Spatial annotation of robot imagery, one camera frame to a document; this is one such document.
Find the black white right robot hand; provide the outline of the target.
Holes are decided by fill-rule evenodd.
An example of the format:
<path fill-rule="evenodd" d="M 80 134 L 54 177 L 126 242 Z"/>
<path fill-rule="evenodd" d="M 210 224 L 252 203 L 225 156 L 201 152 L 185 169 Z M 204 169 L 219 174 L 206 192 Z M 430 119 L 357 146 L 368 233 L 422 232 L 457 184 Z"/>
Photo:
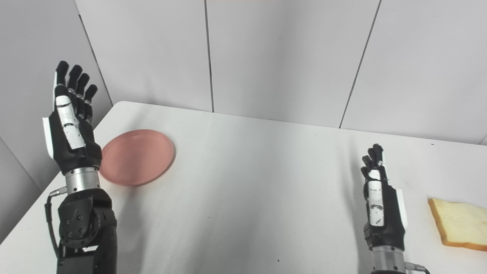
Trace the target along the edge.
<path fill-rule="evenodd" d="M 362 157 L 367 213 L 364 238 L 370 251 L 379 246 L 405 251 L 407 215 L 403 192 L 389 183 L 383 153 L 382 146 L 376 143 Z"/>

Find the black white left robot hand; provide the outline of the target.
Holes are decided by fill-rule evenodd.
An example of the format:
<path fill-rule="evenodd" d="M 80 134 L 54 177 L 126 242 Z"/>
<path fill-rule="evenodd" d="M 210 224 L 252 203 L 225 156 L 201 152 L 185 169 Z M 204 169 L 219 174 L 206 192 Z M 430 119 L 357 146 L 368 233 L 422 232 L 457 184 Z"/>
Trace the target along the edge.
<path fill-rule="evenodd" d="M 49 156 L 63 174 L 99 168 L 102 149 L 94 138 L 92 99 L 98 88 L 80 65 L 60 61 L 54 72 L 52 113 L 42 118 Z"/>

